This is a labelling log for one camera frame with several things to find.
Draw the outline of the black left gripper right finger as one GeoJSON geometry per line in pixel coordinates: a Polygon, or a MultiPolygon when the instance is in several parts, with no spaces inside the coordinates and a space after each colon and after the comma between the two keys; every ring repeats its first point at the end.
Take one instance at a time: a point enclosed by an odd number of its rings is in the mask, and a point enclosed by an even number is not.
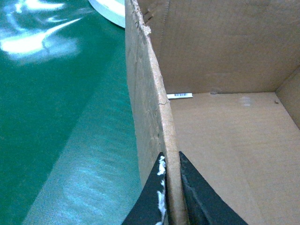
{"type": "Polygon", "coordinates": [[[184,155],[180,156],[180,175],[187,216],[191,225],[246,225],[242,219],[215,192],[184,155]]]}

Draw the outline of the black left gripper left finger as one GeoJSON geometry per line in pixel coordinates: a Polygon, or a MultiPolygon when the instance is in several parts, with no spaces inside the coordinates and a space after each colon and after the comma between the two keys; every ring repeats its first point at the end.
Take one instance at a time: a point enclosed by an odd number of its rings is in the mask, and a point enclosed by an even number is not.
{"type": "Polygon", "coordinates": [[[124,225],[163,225],[166,207],[166,163],[162,152],[154,163],[135,205],[122,222],[124,225]]]}

